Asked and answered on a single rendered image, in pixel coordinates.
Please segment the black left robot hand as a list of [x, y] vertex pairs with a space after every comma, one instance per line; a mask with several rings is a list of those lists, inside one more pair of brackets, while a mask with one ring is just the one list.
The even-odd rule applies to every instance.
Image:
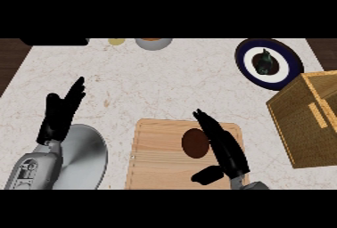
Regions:
[[66, 140], [73, 118], [85, 96], [85, 77], [80, 77], [71, 86], [66, 98], [61, 98], [57, 93], [48, 94], [45, 119], [37, 136], [39, 144], [45, 145], [52, 140], [60, 142]]

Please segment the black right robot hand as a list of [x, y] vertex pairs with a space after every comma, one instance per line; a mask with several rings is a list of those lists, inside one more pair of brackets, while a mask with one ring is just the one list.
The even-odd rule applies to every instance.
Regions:
[[194, 111], [203, 132], [207, 135], [213, 154], [218, 160], [216, 166], [209, 166], [191, 177], [191, 181], [202, 185], [221, 180], [225, 176], [231, 180], [231, 189], [244, 188], [243, 180], [250, 172], [247, 157], [233, 134], [224, 129], [215, 118], [202, 110]]

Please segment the brown cupcake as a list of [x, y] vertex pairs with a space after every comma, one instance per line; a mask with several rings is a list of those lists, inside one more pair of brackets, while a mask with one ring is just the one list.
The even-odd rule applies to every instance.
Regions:
[[182, 137], [182, 148], [185, 154], [193, 158], [193, 159], [202, 159], [210, 149], [210, 142], [207, 135], [204, 132], [197, 129], [191, 128]]

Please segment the wooden cutting board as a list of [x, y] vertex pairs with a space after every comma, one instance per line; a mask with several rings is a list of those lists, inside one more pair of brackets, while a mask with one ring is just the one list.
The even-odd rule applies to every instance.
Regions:
[[202, 185], [191, 181], [193, 175], [206, 167], [216, 165], [213, 151], [200, 159], [184, 152], [182, 137], [197, 128], [197, 121], [141, 119], [136, 124], [131, 152], [126, 188], [129, 190], [228, 190], [228, 176]]

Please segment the wicker basket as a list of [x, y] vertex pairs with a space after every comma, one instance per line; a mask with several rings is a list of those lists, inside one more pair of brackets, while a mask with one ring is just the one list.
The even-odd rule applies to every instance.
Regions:
[[267, 104], [293, 168], [337, 166], [337, 70], [302, 73]]

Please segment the grey round plate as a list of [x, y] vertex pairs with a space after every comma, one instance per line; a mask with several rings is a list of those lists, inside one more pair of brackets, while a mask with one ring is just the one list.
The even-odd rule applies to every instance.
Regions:
[[98, 130], [88, 125], [70, 127], [61, 143], [64, 165], [55, 190], [97, 190], [108, 164], [108, 149]]

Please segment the black appliance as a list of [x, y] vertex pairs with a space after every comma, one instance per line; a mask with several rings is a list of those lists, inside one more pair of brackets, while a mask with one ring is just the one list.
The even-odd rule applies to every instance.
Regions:
[[27, 45], [88, 45], [89, 38], [21, 38]]

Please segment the blue and white plate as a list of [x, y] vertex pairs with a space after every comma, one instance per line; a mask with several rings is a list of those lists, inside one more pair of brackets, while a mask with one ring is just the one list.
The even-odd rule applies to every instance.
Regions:
[[[253, 67], [253, 56], [264, 50], [280, 62], [275, 75], [261, 75]], [[296, 51], [278, 40], [271, 38], [249, 38], [236, 48], [236, 64], [246, 78], [261, 87], [280, 91], [293, 79], [305, 72], [304, 62]]]

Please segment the dark green pepper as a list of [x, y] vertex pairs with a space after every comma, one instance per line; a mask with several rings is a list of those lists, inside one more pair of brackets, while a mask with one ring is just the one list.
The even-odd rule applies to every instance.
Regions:
[[271, 52], [264, 50], [253, 56], [253, 67], [261, 75], [275, 75], [280, 71], [280, 62], [271, 56]]

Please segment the grey bowl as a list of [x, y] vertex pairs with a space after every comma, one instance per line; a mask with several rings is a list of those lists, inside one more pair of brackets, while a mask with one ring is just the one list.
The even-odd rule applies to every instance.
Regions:
[[145, 40], [142, 38], [136, 39], [136, 44], [139, 47], [148, 51], [159, 51], [162, 50], [169, 44], [172, 44], [172, 38], [160, 38], [157, 40]]

